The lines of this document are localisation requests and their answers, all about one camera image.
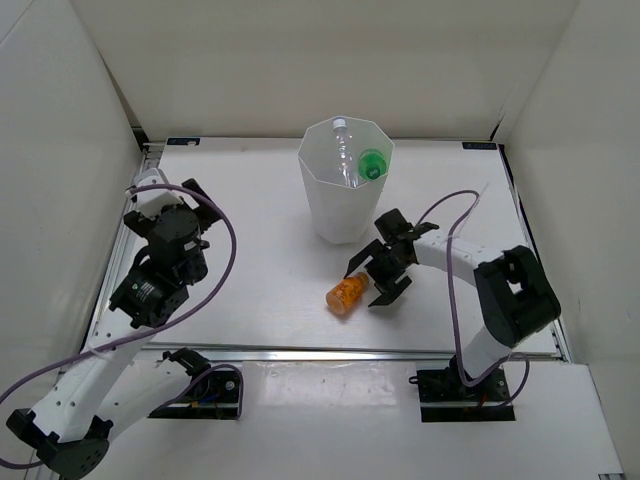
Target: cable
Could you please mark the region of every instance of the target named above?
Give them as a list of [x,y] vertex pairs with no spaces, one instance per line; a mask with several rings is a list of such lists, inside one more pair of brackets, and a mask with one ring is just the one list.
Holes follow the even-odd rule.
[[[179,185],[172,185],[169,183],[159,183],[155,185],[145,185],[142,187],[133,188],[129,191],[132,195],[135,195],[137,193],[142,193],[149,190],[176,190],[178,192],[182,192],[186,195],[191,196],[194,200],[198,200],[203,204],[207,205],[209,208],[212,208],[220,216],[221,220],[224,222],[225,226],[227,227],[227,230],[229,231],[229,236],[231,237],[231,253],[229,255],[229,262],[227,263],[227,267],[222,273],[222,276],[220,277],[220,280],[218,281],[218,283],[213,287],[211,292],[209,292],[209,294],[200,303],[198,303],[196,306],[194,306],[187,312],[180,315],[175,320],[167,322],[161,327],[150,329],[148,331],[141,332],[141,333],[136,333],[134,335],[129,335],[128,337],[120,338],[112,342],[105,343],[103,345],[95,346],[90,351],[82,352],[77,355],[73,355],[71,357],[65,358],[63,360],[59,360],[55,363],[52,363],[51,365],[48,365],[39,370],[36,370],[35,372],[30,373],[29,375],[21,378],[16,383],[11,385],[2,395],[0,395],[0,405],[2,405],[2,403],[4,403],[4,401],[9,397],[9,395],[15,392],[18,388],[22,387],[24,384],[30,382],[34,378],[39,377],[40,375],[44,375],[45,373],[51,372],[52,370],[56,370],[65,365],[69,365],[70,363],[78,362],[80,360],[85,360],[91,357],[92,355],[94,355],[94,352],[104,352],[106,350],[111,350],[112,348],[116,348],[121,345],[125,345],[127,343],[135,342],[136,340],[141,340],[143,338],[147,338],[152,335],[157,335],[160,332],[164,332],[165,330],[168,330],[169,328],[172,328],[178,325],[179,323],[184,322],[187,318],[191,317],[195,313],[202,310],[202,308],[204,308],[204,306],[207,305],[213,299],[213,297],[215,297],[218,294],[222,286],[225,284],[225,282],[227,281],[227,278],[229,278],[229,274],[231,273],[231,269],[233,268],[233,264],[235,263],[235,260],[236,260],[238,242],[237,242],[235,230],[233,229],[231,222],[229,221],[227,216],[224,214],[224,212],[220,210],[220,208],[211,199],[205,197],[204,195],[200,195],[197,192],[189,190],[188,188],[181,187]],[[11,470],[27,470],[29,468],[39,467],[40,465],[42,465],[42,463],[43,462],[33,462],[33,463],[21,464],[21,463],[9,462],[8,460],[0,458],[0,466],[11,469]]]
[[429,207],[426,212],[424,212],[424,214],[420,217],[420,220],[418,220],[418,224],[422,223],[422,221],[425,219],[425,217],[429,213],[431,213],[436,207],[438,207],[441,203],[443,203],[444,201],[446,201],[446,200],[448,200],[448,199],[450,199],[452,197],[456,197],[458,195],[473,195],[473,196],[475,196],[475,200],[474,200],[473,204],[471,205],[471,207],[469,207],[468,210],[466,210],[462,215],[460,215],[460,217],[458,217],[458,219],[455,222],[453,222],[453,225],[451,225],[451,228],[449,228],[449,232],[447,233],[447,251],[446,251],[447,285],[448,285],[448,288],[449,288],[449,306],[451,307],[451,322],[453,324],[453,339],[454,339],[454,342],[455,342],[456,363],[457,363],[457,367],[458,367],[458,375],[460,376],[460,381],[462,382],[462,384],[465,387],[472,388],[472,387],[475,387],[476,385],[480,384],[496,368],[498,368],[500,365],[502,365],[503,363],[505,363],[505,362],[507,362],[509,360],[524,360],[524,362],[525,362],[525,373],[524,373],[524,377],[522,379],[522,382],[520,383],[520,386],[514,392],[514,394],[511,395],[511,397],[509,397],[507,400],[505,400],[504,402],[502,402],[499,405],[496,405],[495,407],[491,407],[491,408],[498,408],[498,407],[503,407],[503,406],[508,405],[513,400],[515,400],[518,395],[520,395],[520,393],[524,389],[524,386],[525,386],[525,384],[526,384],[526,382],[527,382],[527,380],[529,378],[529,371],[530,371],[531,365],[530,365],[530,361],[529,361],[528,357],[526,357],[525,355],[520,354],[520,353],[515,353],[515,354],[512,354],[512,355],[508,355],[506,357],[500,358],[499,360],[494,362],[489,368],[487,368],[484,372],[482,372],[480,375],[478,375],[476,378],[474,378],[473,380],[467,380],[467,374],[466,374],[466,372],[464,370],[464,365],[462,364],[462,339],[461,339],[461,335],[460,335],[460,322],[459,322],[459,319],[458,319],[458,306],[457,306],[457,303],[456,303],[456,293],[455,293],[455,288],[454,288],[454,284],[453,284],[453,278],[454,278],[454,275],[453,275],[453,255],[452,255],[453,235],[455,234],[455,231],[458,228],[458,225],[460,225],[471,214],[471,212],[476,207],[478,201],[480,200],[480,194],[478,192],[476,192],[475,190],[459,190],[457,192],[453,192],[453,193],[450,193],[448,195],[445,195],[440,200],[438,200],[436,203],[431,205],[431,207]]

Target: orange bottle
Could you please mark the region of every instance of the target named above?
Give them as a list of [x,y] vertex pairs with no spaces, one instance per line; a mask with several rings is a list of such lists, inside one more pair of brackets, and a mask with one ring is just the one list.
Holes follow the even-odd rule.
[[369,285],[366,273],[356,273],[347,277],[327,293],[327,305],[336,315],[344,315],[360,300]]

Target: white table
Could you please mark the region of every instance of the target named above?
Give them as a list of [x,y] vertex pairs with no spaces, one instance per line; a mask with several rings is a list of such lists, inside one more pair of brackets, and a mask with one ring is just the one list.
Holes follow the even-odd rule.
[[[583,365],[534,362],[515,422],[466,424],[420,422],[417,388],[407,383],[413,363],[245,362],[243,371],[240,421],[142,420],[87,479],[597,480],[621,472]],[[515,386],[522,365],[506,373]],[[122,381],[135,382],[135,368]]]
[[[415,222],[426,208],[454,190],[485,190],[461,236],[496,248],[525,244],[498,151],[464,150],[460,142],[396,142],[390,174],[371,228],[359,244],[334,246],[311,227],[297,160],[299,140],[202,138],[197,146],[165,147],[160,168],[172,183],[194,177],[226,212],[238,236],[235,268],[220,295],[194,318],[158,335],[155,342],[274,348],[453,350],[444,273],[412,267],[413,284],[389,307],[368,309],[371,287],[347,319],[326,308],[325,293],[344,275],[351,256],[378,236],[373,220],[397,207]],[[448,228],[472,198],[442,205],[430,220]],[[130,245],[120,277],[133,253]],[[205,234],[209,275],[190,289],[183,309],[199,301],[224,269],[230,242],[222,223]],[[463,340],[482,326],[475,289],[456,282]],[[547,328],[523,351],[554,354]]]

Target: plastic bottle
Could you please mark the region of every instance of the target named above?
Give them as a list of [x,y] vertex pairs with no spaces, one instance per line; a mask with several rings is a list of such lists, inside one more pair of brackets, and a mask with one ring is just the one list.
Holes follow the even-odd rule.
[[345,278],[327,293],[329,310],[336,315],[344,315],[360,300],[368,285],[369,277],[366,273]]
[[347,129],[347,121],[343,117],[333,119],[333,133],[338,145],[338,161],[340,173],[345,186],[357,188],[363,180],[358,173],[358,162],[351,154],[351,139],[353,138]]

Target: white plastic cup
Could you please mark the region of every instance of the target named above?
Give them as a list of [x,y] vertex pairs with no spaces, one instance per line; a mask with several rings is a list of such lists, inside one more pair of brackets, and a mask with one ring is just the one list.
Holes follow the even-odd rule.
[[334,119],[309,127],[298,151],[302,180],[307,193],[311,222],[316,233],[333,244],[357,242],[367,227],[382,193],[391,165],[393,142],[374,122],[345,118],[352,135],[351,154],[360,158],[369,149],[379,151],[386,171],[356,188],[337,183],[338,151],[333,132]]

